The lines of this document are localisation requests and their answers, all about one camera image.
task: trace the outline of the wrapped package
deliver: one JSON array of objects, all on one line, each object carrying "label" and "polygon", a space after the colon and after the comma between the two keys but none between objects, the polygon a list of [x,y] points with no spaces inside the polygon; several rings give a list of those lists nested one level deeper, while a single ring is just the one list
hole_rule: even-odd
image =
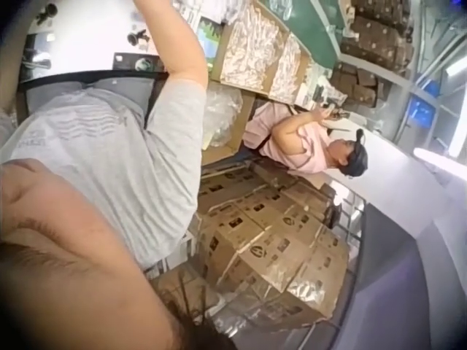
[{"label": "wrapped package", "polygon": [[173,4],[201,9],[204,17],[216,23],[230,24],[238,18],[249,0],[172,0]]},{"label": "wrapped package", "polygon": [[252,6],[233,25],[220,80],[263,91],[267,69],[277,60],[283,41],[279,26]]},{"label": "wrapped package", "polygon": [[210,82],[203,119],[203,150],[221,147],[230,139],[230,128],[243,105],[240,89]]},{"label": "wrapped package", "polygon": [[272,83],[269,97],[281,102],[293,104],[295,92],[300,83],[297,79],[301,62],[300,45],[294,35],[290,35],[284,45],[284,51],[279,59],[277,72]]}]

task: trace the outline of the worker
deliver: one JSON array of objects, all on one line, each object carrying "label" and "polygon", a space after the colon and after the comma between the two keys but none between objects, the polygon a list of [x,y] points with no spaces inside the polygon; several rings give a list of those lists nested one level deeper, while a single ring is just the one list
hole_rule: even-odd
[{"label": "worker", "polygon": [[31,116],[0,150],[0,294],[41,349],[235,349],[144,274],[197,207],[208,77],[171,1],[134,2],[169,73],[147,127],[150,80],[28,91]]},{"label": "worker", "polygon": [[270,102],[247,123],[244,145],[290,170],[315,174],[337,168],[343,175],[361,176],[368,168],[363,130],[357,130],[355,141],[332,140],[323,126],[323,121],[339,115],[341,110],[333,104],[294,115],[284,104]]}]

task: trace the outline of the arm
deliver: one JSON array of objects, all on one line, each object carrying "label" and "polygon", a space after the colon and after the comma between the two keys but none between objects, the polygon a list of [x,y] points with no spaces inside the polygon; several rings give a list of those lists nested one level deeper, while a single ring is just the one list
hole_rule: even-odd
[{"label": "arm", "polygon": [[171,5],[170,0],[134,0],[169,79],[193,80],[206,88],[207,63],[195,33]]},{"label": "arm", "polygon": [[297,130],[308,123],[320,120],[315,112],[305,112],[285,118],[271,131],[271,139],[285,155],[300,155],[305,152]]}]

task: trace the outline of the black object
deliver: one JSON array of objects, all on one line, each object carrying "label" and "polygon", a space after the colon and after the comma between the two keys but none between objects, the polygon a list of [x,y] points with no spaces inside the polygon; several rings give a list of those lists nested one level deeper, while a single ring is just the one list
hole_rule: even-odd
[{"label": "black object", "polygon": [[146,29],[139,31],[138,33],[130,33],[126,39],[131,46],[137,46],[140,39],[145,40],[146,42],[150,41],[150,37],[146,35]]},{"label": "black object", "polygon": [[41,24],[43,24],[43,22],[45,22],[49,18],[54,18],[57,15],[57,13],[58,13],[57,6],[55,6],[54,4],[48,4],[45,7],[44,12],[41,12],[37,15],[36,17],[37,25],[40,26]]}]

